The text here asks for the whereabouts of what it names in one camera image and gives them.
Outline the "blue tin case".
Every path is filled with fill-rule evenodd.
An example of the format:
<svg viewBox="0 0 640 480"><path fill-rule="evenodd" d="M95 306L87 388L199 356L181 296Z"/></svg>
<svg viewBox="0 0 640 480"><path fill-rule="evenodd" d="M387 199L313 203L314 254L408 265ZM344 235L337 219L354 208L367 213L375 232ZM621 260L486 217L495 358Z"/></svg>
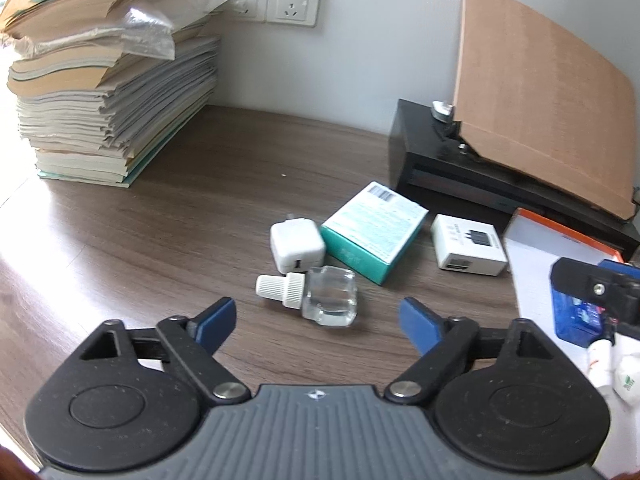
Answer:
<svg viewBox="0 0 640 480"><path fill-rule="evenodd" d="M604 339L615 344L615 328L602 307L568 296L551 287L555 335L587 349Z"/></svg>

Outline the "wooden reading stand board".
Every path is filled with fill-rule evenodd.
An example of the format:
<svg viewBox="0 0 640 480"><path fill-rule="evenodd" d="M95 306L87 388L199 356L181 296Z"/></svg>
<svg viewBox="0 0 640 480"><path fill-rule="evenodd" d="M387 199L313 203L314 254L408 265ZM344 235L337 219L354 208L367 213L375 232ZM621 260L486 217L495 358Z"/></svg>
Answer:
<svg viewBox="0 0 640 480"><path fill-rule="evenodd" d="M454 117L480 156L616 218L634 216L634 87L529 6L462 0Z"/></svg>

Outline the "white orange-edged box tray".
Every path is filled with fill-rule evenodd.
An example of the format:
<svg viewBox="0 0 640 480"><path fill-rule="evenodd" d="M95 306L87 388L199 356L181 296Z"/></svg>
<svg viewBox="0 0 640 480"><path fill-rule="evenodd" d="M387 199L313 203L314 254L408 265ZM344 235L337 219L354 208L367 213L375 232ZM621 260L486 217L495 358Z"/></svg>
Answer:
<svg viewBox="0 0 640 480"><path fill-rule="evenodd" d="M617 250L519 209L503 235L518 312L534 321L603 394L611 429L594 463L639 470L639 269Z"/></svg>

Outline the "clear liquid refill bottle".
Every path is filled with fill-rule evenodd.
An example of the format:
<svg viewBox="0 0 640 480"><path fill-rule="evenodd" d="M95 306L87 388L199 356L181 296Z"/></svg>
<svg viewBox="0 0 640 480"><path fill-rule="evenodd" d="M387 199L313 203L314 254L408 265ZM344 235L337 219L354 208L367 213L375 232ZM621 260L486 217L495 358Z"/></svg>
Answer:
<svg viewBox="0 0 640 480"><path fill-rule="evenodd" d="M255 292L324 327L349 327L357 317L356 275L336 266L310 268L306 273L259 275Z"/></svg>

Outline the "white charger retail box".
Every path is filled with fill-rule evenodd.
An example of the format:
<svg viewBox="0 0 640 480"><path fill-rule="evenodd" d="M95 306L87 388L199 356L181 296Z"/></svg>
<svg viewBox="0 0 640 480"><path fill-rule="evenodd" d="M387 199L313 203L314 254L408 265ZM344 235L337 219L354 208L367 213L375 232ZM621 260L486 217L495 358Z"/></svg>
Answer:
<svg viewBox="0 0 640 480"><path fill-rule="evenodd" d="M431 234L440 270L497 276L508 264L491 224L438 214Z"/></svg>

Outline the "stack of books and papers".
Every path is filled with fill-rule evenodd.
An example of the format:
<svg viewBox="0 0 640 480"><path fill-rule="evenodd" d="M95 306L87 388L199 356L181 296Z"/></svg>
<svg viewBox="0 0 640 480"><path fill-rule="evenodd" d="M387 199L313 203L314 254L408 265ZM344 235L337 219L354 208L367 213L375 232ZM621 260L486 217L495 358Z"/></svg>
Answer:
<svg viewBox="0 0 640 480"><path fill-rule="evenodd" d="M126 188L215 91L232 0L4 0L17 130L40 177Z"/></svg>

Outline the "teal white carton box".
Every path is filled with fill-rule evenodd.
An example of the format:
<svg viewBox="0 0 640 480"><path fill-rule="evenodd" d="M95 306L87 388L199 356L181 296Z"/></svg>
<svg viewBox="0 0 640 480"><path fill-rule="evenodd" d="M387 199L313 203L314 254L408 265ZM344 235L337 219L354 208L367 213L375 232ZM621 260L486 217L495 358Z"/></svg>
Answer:
<svg viewBox="0 0 640 480"><path fill-rule="evenodd" d="M428 210L372 181L320 226L326 252L381 285L416 238Z"/></svg>

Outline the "black monitor riser shelf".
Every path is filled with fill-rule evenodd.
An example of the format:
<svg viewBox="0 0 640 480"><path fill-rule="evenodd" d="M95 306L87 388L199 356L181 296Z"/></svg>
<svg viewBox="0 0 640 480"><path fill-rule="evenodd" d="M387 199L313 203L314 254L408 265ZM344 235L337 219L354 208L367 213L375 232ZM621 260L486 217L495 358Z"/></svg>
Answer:
<svg viewBox="0 0 640 480"><path fill-rule="evenodd" d="M424 207L464 214L503 229L518 208L536 212L616 248L625 259L639 248L639 231L531 177L481 158L431 107L400 99L388 137L390 185Z"/></svg>

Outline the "white double wall socket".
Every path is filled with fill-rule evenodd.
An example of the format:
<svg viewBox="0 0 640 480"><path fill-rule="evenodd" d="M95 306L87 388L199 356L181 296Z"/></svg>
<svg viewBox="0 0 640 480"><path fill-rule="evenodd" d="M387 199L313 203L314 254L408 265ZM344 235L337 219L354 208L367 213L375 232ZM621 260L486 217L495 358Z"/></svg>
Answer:
<svg viewBox="0 0 640 480"><path fill-rule="evenodd" d="M230 20L314 27L320 0L230 0L224 15Z"/></svg>

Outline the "white usb wall charger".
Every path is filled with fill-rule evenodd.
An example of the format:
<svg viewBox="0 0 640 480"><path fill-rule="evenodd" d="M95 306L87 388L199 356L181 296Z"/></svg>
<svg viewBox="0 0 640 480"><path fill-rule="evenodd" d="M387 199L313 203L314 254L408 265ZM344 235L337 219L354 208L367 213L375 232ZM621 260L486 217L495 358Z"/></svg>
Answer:
<svg viewBox="0 0 640 480"><path fill-rule="evenodd" d="M274 263L281 274L307 272L323 266L326 243L316 222L293 218L277 222L270 228L270 248Z"/></svg>

